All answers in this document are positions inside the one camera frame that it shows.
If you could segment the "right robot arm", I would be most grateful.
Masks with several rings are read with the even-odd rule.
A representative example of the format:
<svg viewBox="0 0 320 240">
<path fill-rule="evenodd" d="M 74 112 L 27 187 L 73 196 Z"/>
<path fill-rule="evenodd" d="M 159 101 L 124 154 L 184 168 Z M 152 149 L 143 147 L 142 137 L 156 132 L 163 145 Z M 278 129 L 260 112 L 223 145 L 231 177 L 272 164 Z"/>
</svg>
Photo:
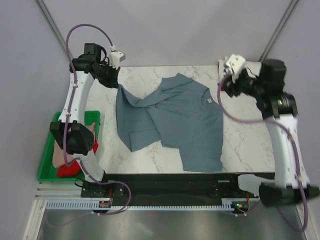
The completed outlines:
<svg viewBox="0 0 320 240">
<path fill-rule="evenodd" d="M 295 97 L 284 91 L 287 67 L 282 60 L 261 62 L 258 75 L 248 73 L 240 55 L 221 60 L 218 64 L 219 88 L 229 97 L 240 94 L 253 97 L 262 118 L 232 120 L 243 124 L 264 123 L 267 127 L 275 164 L 274 179 L 242 174 L 229 184 L 235 197 L 245 192 L 257 195 L 265 207 L 306 203 L 319 197 L 319 186 L 313 185 L 304 169 L 298 140 L 298 109 Z"/>
</svg>

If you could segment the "blue-grey t-shirt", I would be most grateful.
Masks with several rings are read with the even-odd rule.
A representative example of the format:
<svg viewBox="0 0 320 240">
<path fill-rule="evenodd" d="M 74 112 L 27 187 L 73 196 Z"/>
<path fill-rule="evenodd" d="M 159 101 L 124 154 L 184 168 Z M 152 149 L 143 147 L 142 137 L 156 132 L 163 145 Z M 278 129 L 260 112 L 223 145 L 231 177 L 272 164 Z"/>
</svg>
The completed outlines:
<svg viewBox="0 0 320 240">
<path fill-rule="evenodd" d="M 145 98 L 119 85 L 115 113 L 117 134 L 131 152 L 160 141 L 179 151 L 184 171 L 222 170 L 223 112 L 210 89 L 191 77 L 164 77 Z"/>
</svg>

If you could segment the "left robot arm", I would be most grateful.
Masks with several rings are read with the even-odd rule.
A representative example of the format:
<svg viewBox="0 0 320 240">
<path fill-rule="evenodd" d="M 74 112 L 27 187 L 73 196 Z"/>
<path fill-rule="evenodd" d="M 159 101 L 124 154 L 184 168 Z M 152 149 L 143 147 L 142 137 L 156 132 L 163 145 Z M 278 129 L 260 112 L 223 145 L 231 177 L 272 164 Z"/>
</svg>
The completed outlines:
<svg viewBox="0 0 320 240">
<path fill-rule="evenodd" d="M 77 163 L 85 180 L 92 182 L 92 191 L 106 196 L 110 185 L 104 181 L 105 171 L 94 153 L 97 132 L 85 125 L 89 92 L 95 80 L 106 88 L 118 87 L 120 63 L 126 55 L 112 44 L 110 52 L 96 43 L 86 43 L 83 54 L 69 60 L 70 82 L 63 110 L 57 121 L 49 125 L 56 144 L 61 149 L 57 167 L 70 168 Z"/>
</svg>

